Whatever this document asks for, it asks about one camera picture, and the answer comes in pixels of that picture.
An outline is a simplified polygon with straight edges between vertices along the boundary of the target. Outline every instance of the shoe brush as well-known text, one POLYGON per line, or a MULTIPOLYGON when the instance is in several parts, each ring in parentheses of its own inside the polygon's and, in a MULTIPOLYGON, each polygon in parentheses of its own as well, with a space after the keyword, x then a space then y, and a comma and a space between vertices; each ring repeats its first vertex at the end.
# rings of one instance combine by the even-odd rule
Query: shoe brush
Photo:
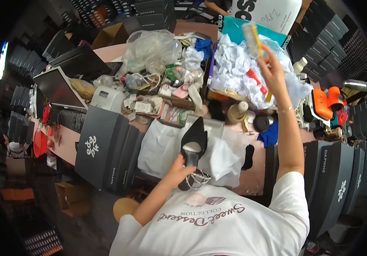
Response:
POLYGON ((242 25, 242 31, 246 38, 250 56, 253 58, 263 58, 262 45, 259 40, 258 28, 255 23, 249 22, 242 25))

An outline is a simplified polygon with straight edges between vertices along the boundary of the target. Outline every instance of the person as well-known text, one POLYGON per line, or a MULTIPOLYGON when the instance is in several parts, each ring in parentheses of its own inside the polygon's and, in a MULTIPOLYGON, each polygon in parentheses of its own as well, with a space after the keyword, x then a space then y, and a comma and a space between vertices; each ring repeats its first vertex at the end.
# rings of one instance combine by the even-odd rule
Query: person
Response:
POLYGON ((204 4, 208 9, 211 9, 222 16, 230 16, 230 14, 227 12, 229 7, 227 6, 227 2, 225 0, 205 0, 204 4))
POLYGON ((304 153, 281 64, 265 45, 258 65, 278 106, 279 169, 265 207, 224 188, 176 189, 195 167, 181 154, 132 215, 120 219, 109 255, 293 255, 309 234, 304 153))

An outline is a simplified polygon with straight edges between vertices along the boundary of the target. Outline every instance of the black keyboard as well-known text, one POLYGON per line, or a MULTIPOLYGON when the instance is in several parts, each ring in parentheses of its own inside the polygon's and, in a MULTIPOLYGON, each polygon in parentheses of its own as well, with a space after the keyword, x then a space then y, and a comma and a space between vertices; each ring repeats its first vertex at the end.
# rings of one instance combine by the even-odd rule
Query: black keyboard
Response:
POLYGON ((112 70, 113 75, 116 74, 123 65, 122 62, 106 62, 105 64, 112 70))
POLYGON ((68 129, 81 133, 85 113, 63 109, 58 116, 58 123, 68 129))

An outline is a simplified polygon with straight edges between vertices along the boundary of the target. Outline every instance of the blue fabric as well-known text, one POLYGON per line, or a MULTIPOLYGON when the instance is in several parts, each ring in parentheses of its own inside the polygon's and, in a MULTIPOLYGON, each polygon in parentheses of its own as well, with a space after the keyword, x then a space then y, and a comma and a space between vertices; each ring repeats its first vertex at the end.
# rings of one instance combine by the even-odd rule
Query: blue fabric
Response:
POLYGON ((212 57, 212 40, 211 39, 197 39, 195 50, 204 52, 204 60, 212 57))
POLYGON ((264 148, 266 148, 267 146, 276 145, 278 137, 279 122, 274 121, 273 124, 269 126, 267 131, 259 134, 258 141, 262 141, 264 148))

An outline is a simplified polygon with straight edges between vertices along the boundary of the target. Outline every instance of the table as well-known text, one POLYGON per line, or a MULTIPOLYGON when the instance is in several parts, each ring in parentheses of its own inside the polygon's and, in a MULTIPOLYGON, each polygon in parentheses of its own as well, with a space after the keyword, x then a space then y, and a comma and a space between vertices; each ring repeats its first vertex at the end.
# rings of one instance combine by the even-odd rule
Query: table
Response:
MULTIPOLYGON (((211 38, 217 38, 217 25, 206 23, 177 23, 174 32, 175 34, 180 34, 183 32, 192 31, 198 31, 200 33, 211 36, 211 38)), ((114 59, 122 56, 126 49, 127 44, 119 44, 95 49, 94 52, 104 62, 111 62, 114 59)), ((31 121, 35 123, 35 128, 33 131, 34 134, 39 126, 39 121, 35 118, 32 118, 31 121)), ((145 133, 145 131, 147 130, 146 125, 140 125, 135 120, 131 121, 130 125, 137 127, 140 132, 145 133)), ((243 132, 241 124, 226 125, 226 127, 238 132, 243 132)), ((48 149, 68 163, 75 165, 75 158, 77 156, 77 151, 75 150, 75 142, 79 141, 80 134, 64 126, 61 126, 60 134, 62 136, 60 146, 58 146, 59 138, 49 136, 48 138, 54 141, 54 146, 53 148, 49 147, 48 149)), ((315 140, 313 134, 307 132, 306 130, 301 129, 300 134, 303 143, 315 140)), ((253 154, 253 166, 250 169, 241 172, 240 185, 239 187, 232 189, 232 191, 236 192, 239 195, 262 195, 266 151, 263 147, 263 143, 257 141, 257 134, 250 136, 252 136, 252 145, 255 147, 255 151, 253 154)))

